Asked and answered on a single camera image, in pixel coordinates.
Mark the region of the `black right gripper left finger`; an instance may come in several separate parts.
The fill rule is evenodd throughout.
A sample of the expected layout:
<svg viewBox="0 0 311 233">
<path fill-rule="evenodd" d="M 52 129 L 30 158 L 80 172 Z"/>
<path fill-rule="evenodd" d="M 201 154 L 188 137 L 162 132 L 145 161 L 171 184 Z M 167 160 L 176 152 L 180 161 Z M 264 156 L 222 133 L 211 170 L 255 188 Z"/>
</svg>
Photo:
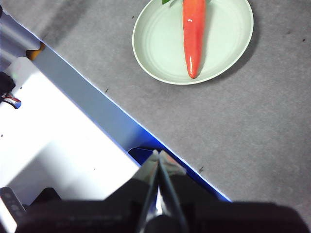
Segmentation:
<svg viewBox="0 0 311 233">
<path fill-rule="evenodd" d="M 154 184 L 159 152 L 153 150 L 136 173 L 106 198 L 109 211 L 122 215 L 139 215 Z"/>
</svg>

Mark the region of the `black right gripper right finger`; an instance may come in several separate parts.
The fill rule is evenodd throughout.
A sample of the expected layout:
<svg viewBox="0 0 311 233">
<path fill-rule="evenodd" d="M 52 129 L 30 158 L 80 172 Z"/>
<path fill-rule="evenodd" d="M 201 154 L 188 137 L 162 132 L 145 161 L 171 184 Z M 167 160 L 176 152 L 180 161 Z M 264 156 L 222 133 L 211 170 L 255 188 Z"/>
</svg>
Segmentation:
<svg viewBox="0 0 311 233">
<path fill-rule="evenodd" d="M 177 197 L 177 204 L 183 214 L 217 214 L 219 207 L 217 198 L 192 179 L 167 152 L 162 150 L 159 156 L 164 162 L 164 168 Z"/>
</svg>

